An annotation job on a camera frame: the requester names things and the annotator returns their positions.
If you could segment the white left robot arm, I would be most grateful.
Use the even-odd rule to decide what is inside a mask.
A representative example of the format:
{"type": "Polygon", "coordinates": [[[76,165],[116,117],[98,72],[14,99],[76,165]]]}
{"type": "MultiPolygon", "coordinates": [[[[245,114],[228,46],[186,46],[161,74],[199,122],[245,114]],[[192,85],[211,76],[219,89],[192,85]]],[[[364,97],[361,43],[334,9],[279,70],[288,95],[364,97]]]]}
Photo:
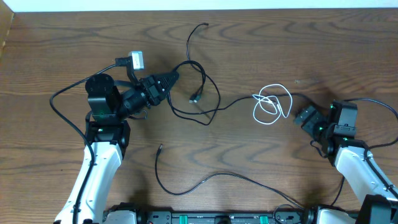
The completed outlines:
{"type": "Polygon", "coordinates": [[[106,210],[106,200],[129,144],[131,129],[127,119],[144,107],[159,105],[178,78],[178,72],[173,71],[121,83],[105,73],[87,79],[91,116],[81,134],[85,142],[83,163],[56,223],[146,222],[145,214],[128,203],[106,210]],[[128,91],[120,93],[118,85],[128,87],[128,91]]]}

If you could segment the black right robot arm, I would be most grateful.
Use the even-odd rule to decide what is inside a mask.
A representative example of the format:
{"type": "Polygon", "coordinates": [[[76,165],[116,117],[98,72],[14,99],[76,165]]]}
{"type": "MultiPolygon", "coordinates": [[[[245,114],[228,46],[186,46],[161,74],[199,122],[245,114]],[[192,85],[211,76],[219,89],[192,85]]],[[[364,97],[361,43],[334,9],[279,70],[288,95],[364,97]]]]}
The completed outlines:
{"type": "Polygon", "coordinates": [[[295,117],[361,203],[354,218],[334,205],[316,205],[304,211],[302,223],[397,223],[397,187],[377,165],[372,147],[355,138],[357,115],[356,100],[348,99],[333,101],[326,115],[309,106],[295,117]]]}

